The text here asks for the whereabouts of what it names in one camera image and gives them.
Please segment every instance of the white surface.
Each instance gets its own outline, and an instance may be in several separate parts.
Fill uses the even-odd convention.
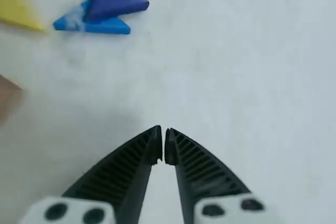
[[[54,221],[46,220],[46,211],[48,211],[51,206],[59,203],[67,206],[67,211],[64,216]],[[60,197],[47,197],[34,203],[29,207],[19,224],[49,224],[52,222],[57,224],[84,224],[83,218],[85,214],[93,209],[104,211],[104,217],[99,224],[116,224],[114,210],[108,203]]]
[[[82,0],[32,1],[51,24]],[[0,27],[0,73],[28,90],[0,129],[1,223],[155,124],[201,143],[286,223],[335,222],[335,0],[150,3],[124,17],[130,36]],[[159,164],[140,223],[182,222]]]
[[[241,203],[244,199],[255,199],[264,205],[263,211],[242,210]],[[222,216],[204,215],[203,208],[207,205],[220,207],[224,214]],[[195,205],[195,224],[284,224],[272,206],[264,203],[254,194],[240,194],[235,196],[206,198]]]

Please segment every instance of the light blue triangle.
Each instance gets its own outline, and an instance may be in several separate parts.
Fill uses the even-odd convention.
[[[85,31],[87,33],[100,34],[129,34],[131,28],[119,18],[109,18],[94,22],[84,21],[84,15],[93,0],[86,0],[81,4],[83,14],[81,17],[82,24],[69,24],[68,15],[66,14],[54,22],[55,30],[65,31]]]

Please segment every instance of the yellow triangle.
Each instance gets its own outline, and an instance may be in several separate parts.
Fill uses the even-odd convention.
[[[25,0],[0,0],[0,19],[28,29],[44,31]]]

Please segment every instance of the screw hole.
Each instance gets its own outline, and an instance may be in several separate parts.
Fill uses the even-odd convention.
[[[68,207],[64,203],[57,203],[48,208],[45,218],[49,221],[61,219],[67,212]]]
[[[265,209],[263,204],[256,199],[244,199],[240,206],[245,211],[263,211]]]
[[[205,216],[217,217],[225,214],[222,207],[216,204],[210,204],[203,207],[202,214]]]
[[[100,208],[94,208],[84,214],[85,224],[99,224],[104,219],[105,213]]]

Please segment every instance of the white table surface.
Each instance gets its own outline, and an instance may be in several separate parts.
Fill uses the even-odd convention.
[[[31,0],[47,36],[0,26],[0,73],[27,90],[0,129],[1,223],[156,124],[286,223],[335,222],[335,0],[149,0],[129,36],[53,31],[81,1]],[[174,167],[153,167],[140,223],[183,223]]]

